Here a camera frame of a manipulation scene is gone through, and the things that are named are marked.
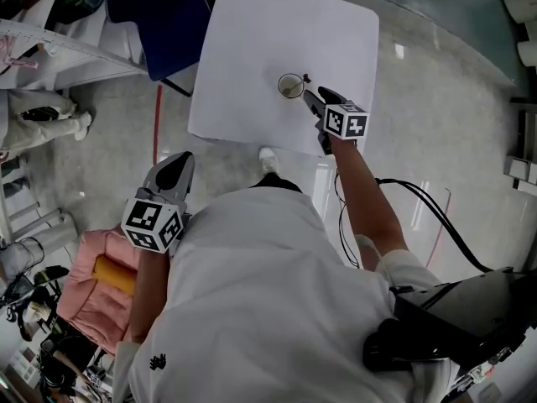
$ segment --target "pink chair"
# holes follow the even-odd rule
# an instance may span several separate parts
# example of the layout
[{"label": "pink chair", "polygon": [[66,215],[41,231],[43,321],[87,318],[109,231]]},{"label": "pink chair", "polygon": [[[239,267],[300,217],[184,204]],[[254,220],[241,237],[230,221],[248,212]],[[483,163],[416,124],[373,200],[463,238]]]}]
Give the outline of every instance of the pink chair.
[{"label": "pink chair", "polygon": [[75,263],[65,278],[57,313],[90,340],[111,354],[122,340],[130,340],[128,320],[132,297],[92,279],[97,255],[131,270],[138,270],[139,251],[119,226],[112,230],[85,232]]}]

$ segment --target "white table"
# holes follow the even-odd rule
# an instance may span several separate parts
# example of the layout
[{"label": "white table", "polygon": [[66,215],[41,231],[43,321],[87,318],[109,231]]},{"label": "white table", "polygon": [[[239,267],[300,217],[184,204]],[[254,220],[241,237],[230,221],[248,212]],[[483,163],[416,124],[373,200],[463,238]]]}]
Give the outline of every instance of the white table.
[{"label": "white table", "polygon": [[202,138],[323,155],[316,118],[301,97],[279,93],[279,78],[307,73],[308,89],[326,86],[370,112],[377,50],[378,16],[355,4],[216,0],[188,130]]}]

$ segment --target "red line on floor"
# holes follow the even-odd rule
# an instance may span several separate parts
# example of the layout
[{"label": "red line on floor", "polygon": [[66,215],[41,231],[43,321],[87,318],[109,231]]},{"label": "red line on floor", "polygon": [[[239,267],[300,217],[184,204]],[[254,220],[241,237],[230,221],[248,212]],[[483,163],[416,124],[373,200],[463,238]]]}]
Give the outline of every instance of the red line on floor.
[{"label": "red line on floor", "polygon": [[[450,207],[451,191],[449,191],[447,188],[445,189],[447,190],[448,195],[447,195],[447,203],[446,203],[446,209],[444,211],[444,214],[447,215],[447,210]],[[427,264],[425,265],[426,269],[429,269],[430,261],[433,259],[433,254],[435,253],[436,245],[438,244],[438,241],[440,240],[440,235],[442,234],[443,229],[444,229],[444,226],[440,224],[440,229],[438,230],[438,234],[436,234],[436,240],[435,240],[435,244],[433,245],[433,250],[430,251],[429,259],[427,260]]]},{"label": "red line on floor", "polygon": [[160,98],[162,97],[162,85],[157,86],[157,103],[154,109],[154,131],[153,131],[153,165],[157,164],[159,154],[159,122],[160,122]]}]

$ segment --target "yellow cushion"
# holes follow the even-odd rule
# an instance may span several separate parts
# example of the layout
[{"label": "yellow cushion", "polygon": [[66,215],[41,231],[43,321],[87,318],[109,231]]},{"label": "yellow cushion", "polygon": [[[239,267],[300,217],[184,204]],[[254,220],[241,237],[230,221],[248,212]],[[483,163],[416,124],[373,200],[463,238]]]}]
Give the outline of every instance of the yellow cushion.
[{"label": "yellow cushion", "polygon": [[114,263],[104,255],[97,256],[91,277],[134,296],[136,272]]}]

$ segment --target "floor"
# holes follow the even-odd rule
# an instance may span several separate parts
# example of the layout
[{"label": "floor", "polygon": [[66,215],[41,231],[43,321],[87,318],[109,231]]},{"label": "floor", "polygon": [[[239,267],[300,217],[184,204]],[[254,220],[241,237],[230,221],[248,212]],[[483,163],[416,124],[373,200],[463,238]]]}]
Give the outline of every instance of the floor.
[{"label": "floor", "polygon": [[[524,262],[537,228],[537,198],[515,191],[503,175],[516,141],[508,106],[512,82],[464,41],[430,20],[383,0],[348,0],[380,17],[378,76],[365,159],[378,177],[423,186],[447,210],[473,253],[498,268]],[[192,88],[196,68],[176,80]],[[62,207],[80,231],[119,223],[152,163],[157,86],[133,76],[71,89],[96,119],[88,137],[57,139],[29,152],[32,192],[42,209]],[[189,209],[260,178],[258,145],[209,142],[189,135],[190,100],[164,87],[159,158],[183,150],[196,156]],[[330,158],[278,150],[282,176],[312,197],[331,241],[338,235],[339,204]],[[432,214],[401,187],[384,189],[408,245],[442,280],[477,271]],[[347,216],[345,234],[351,238]],[[351,242],[357,255],[356,245]]]},{"label": "floor", "polygon": [[386,0],[431,19],[488,58],[523,94],[529,73],[516,49],[516,26],[502,0]]}]

